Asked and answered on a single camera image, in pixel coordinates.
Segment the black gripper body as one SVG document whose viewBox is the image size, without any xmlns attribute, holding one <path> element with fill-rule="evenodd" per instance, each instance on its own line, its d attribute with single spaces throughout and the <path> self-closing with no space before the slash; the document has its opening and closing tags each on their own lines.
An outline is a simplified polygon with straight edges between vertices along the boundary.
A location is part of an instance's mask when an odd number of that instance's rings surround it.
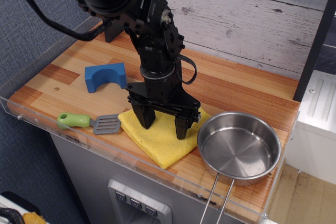
<svg viewBox="0 0 336 224">
<path fill-rule="evenodd" d="M 152 105 L 155 111 L 193 117 L 194 122 L 201 119 L 200 102 L 183 89 L 175 74 L 164 81 L 146 79 L 144 82 L 130 82 L 125 88 L 131 104 Z"/>
</svg>

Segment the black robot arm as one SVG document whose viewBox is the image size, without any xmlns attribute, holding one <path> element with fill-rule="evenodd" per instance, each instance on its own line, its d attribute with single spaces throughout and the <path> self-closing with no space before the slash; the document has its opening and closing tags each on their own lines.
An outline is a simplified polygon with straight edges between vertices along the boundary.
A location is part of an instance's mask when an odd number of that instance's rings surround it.
<svg viewBox="0 0 336 224">
<path fill-rule="evenodd" d="M 201 118 L 200 102 L 184 89 L 182 62 L 192 60 L 181 54 L 184 37 L 174 25 L 166 0 L 76 0 L 105 25 L 118 25 L 129 35 L 140 56 L 143 82 L 128 83 L 129 102 L 140 124 L 148 129 L 155 112 L 175 116 L 178 139 Z"/>
</svg>

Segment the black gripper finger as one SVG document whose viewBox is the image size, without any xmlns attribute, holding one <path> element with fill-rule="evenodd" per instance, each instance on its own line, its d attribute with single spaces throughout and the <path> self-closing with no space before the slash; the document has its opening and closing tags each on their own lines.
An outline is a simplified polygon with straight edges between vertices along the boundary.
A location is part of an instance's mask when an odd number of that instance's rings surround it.
<svg viewBox="0 0 336 224">
<path fill-rule="evenodd" d="M 155 110 L 152 105 L 132 104 L 132 108 L 142 127 L 149 129 L 155 120 Z"/>
<path fill-rule="evenodd" d="M 186 117 L 181 115 L 175 117 L 176 136 L 179 140 L 186 138 L 187 131 L 191 128 L 193 123 L 193 117 Z"/>
</svg>

